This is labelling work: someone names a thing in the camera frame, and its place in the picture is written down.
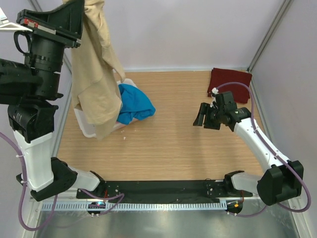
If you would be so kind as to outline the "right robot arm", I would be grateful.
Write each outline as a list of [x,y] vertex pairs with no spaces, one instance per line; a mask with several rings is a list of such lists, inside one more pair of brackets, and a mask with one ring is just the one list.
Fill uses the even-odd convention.
[[223,184],[228,196],[241,190],[258,195],[264,204],[271,206],[301,195],[304,168],[299,161],[291,161],[272,144],[245,107],[238,108],[231,92],[216,94],[212,103],[201,103],[194,126],[219,130],[221,125],[230,128],[249,147],[258,160],[262,176],[246,172],[232,172]]

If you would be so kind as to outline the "beige t shirt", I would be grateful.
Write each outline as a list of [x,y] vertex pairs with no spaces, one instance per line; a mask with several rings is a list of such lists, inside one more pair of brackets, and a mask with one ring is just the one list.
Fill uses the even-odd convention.
[[88,123],[101,124],[96,138],[108,136],[122,107],[114,77],[126,76],[111,44],[103,0],[86,0],[81,45],[71,50],[72,105],[82,110]]

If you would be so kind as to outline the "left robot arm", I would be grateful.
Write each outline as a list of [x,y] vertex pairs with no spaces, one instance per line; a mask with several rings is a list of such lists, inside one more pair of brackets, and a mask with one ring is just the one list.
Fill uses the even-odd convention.
[[18,143],[23,171],[16,178],[30,188],[32,197],[42,201],[71,188],[77,198],[90,194],[105,198],[106,182],[95,172],[74,169],[52,156],[54,114],[58,106],[51,101],[58,92],[63,55],[66,48],[81,44],[84,2],[70,0],[51,11],[22,10],[16,22],[0,16],[1,31],[12,31],[27,40],[24,63],[0,61],[0,102],[8,106],[9,124]]

